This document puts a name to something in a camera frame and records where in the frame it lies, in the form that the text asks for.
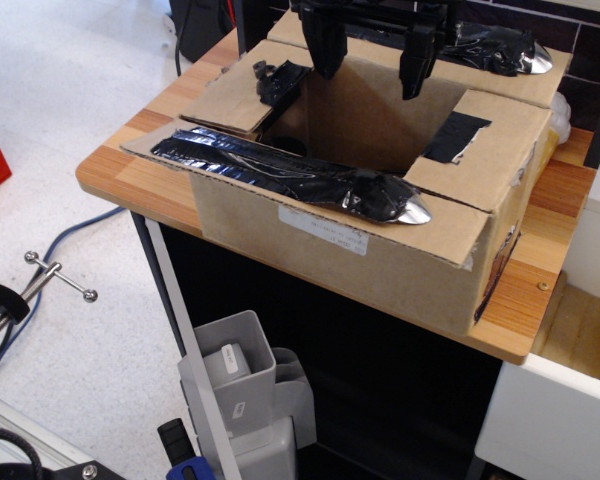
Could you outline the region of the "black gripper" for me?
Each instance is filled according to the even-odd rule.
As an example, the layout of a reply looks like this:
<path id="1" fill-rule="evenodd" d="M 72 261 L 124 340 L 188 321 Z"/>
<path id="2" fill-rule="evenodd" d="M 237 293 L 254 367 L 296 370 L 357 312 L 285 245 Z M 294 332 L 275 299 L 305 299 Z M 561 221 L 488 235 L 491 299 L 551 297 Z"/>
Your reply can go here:
<path id="1" fill-rule="evenodd" d="M 347 54 L 347 26 L 404 34 L 399 78 L 404 100 L 416 98 L 436 57 L 436 33 L 455 23 L 460 1 L 417 1 L 408 9 L 398 1 L 291 1 L 315 71 L 332 79 Z"/>

